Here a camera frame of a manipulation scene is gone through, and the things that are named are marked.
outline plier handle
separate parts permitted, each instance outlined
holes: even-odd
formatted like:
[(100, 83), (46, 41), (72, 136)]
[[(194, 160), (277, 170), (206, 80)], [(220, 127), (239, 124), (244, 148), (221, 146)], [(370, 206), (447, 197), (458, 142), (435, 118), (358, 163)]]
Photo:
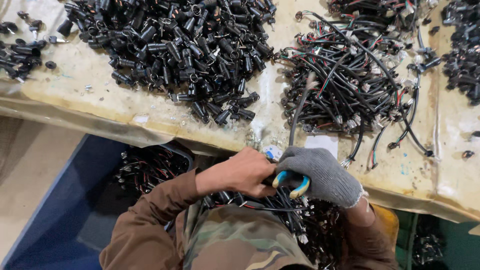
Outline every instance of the plier handle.
[[(282, 183), (285, 179), (291, 178), (291, 177), (299, 177), (301, 174), (296, 173), (294, 171), (281, 171), (275, 179), (273, 180), (272, 187), (277, 188), (280, 183)], [(304, 175), (303, 176), (303, 181), (299, 187), (296, 189), (292, 190), (290, 192), (290, 199), (296, 199), (300, 196), (302, 196), (305, 191), (307, 191), (308, 187), (310, 186), (310, 177)]]

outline hand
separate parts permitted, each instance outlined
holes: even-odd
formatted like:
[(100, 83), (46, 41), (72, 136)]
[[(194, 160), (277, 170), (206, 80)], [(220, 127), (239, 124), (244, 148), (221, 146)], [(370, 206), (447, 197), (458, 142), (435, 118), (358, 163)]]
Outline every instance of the hand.
[[(277, 173), (285, 170), (310, 177), (310, 187), (305, 193), (307, 196), (327, 200), (346, 208), (356, 205), (363, 193), (360, 183), (323, 148), (288, 147), (276, 169)], [(294, 187), (300, 183), (301, 181), (293, 179), (282, 182), (284, 185)]]
[(265, 155), (245, 147), (229, 160), (199, 173), (195, 183), (200, 195), (231, 190), (257, 198), (273, 196), (276, 189), (261, 182), (273, 174), (275, 168), (276, 164), (271, 164)]

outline camouflage shirt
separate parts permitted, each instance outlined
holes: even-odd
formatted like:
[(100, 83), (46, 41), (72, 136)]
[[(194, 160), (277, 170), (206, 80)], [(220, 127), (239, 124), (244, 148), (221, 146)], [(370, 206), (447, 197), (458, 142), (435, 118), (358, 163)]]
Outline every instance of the camouflage shirt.
[[(198, 215), (194, 204), (198, 199), (193, 171), (142, 196), (118, 218), (111, 242), (100, 254), (102, 268), (279, 270), (302, 265), (313, 269), (272, 213), (227, 205)], [(176, 217), (172, 239), (164, 226)], [(396, 269), (391, 243), (380, 228), (378, 220), (366, 228), (348, 226), (345, 269)]]

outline gray work glove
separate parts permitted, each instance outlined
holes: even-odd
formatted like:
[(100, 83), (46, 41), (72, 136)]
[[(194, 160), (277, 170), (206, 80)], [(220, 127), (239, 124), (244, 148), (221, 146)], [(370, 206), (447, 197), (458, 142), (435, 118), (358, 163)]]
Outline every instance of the gray work glove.
[[(291, 170), (310, 177), (310, 187), (305, 195), (327, 200), (346, 208), (352, 207), (363, 194), (361, 184), (351, 176), (324, 148), (290, 146), (280, 158), (276, 172)], [(297, 187), (301, 179), (289, 179), (283, 185)]]

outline workbench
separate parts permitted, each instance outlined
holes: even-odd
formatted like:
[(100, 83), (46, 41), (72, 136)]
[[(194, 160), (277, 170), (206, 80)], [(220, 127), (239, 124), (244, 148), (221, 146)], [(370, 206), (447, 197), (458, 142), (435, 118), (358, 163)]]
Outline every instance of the workbench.
[[(16, 35), (2, 39), (14, 43), (16, 38), (33, 40), (28, 25), (16, 12), (23, 10), (30, 17), (43, 20), (45, 26), (38, 38), (55, 35), (55, 30), (66, 18), (64, 2), (57, 0), (6, 0), (0, 11), (4, 21), (15, 22), (20, 30)], [(311, 10), (329, 16), (327, 4), (321, 0), (276, 1), (275, 31), (265, 28), (270, 36), (268, 44), (280, 48), (295, 46), (294, 36), (311, 32), (309, 20), (298, 22), (295, 13)], [(425, 46), (431, 46), (439, 55), (450, 50), (453, 28), (442, 27), (430, 36), (430, 28), (441, 25), (440, 11), (446, 1), (431, 13), (432, 23), (421, 27)], [(165, 143), (177, 139), (195, 153), (225, 154), (239, 151), (249, 145), (262, 150), (275, 145), (286, 148), (290, 131), (283, 114), (280, 99), (288, 88), (288, 79), (282, 71), (288, 69), (282, 62), (267, 62), (267, 68), (256, 73), (247, 83), (249, 91), (256, 91), (260, 99), (249, 107), (256, 113), (253, 121), (238, 121), (217, 126), (213, 121), (202, 124), (185, 104), (172, 102), (165, 94), (153, 94), (145, 90), (135, 91), (116, 85), (111, 78), (112, 68), (108, 55), (102, 50), (92, 50), (72, 30), (67, 38), (70, 43), (49, 44), (42, 50), (43, 62), (57, 63), (55, 70), (45, 66), (35, 68), (30, 79), (20, 84), (0, 76), (0, 114), (60, 125), (87, 133), (119, 140), (136, 146)], [(406, 65), (413, 53), (402, 62), (397, 71), (403, 78), (414, 79)], [(479, 157), (463, 160), (465, 150), (480, 153), (480, 142), (470, 141), (469, 136), (480, 130), (480, 107), (468, 105), (468, 99), (458, 90), (446, 90), (447, 77), (441, 66), (422, 75), (420, 99), (413, 130), (419, 141), (435, 152), (436, 158), (428, 158), (412, 143), (409, 136), (401, 148), (389, 150), (402, 133), (398, 123), (387, 127), (381, 138), (376, 158), (379, 166), (369, 170), (370, 154), (377, 133), (369, 133), (348, 171), (370, 193), (370, 201), (382, 206), (431, 213), (452, 221), (480, 221)], [(85, 90), (85, 85), (92, 88)], [(299, 125), (295, 144), (303, 146), (306, 135)], [(342, 161), (353, 150), (355, 135), (340, 136), (338, 160)]]

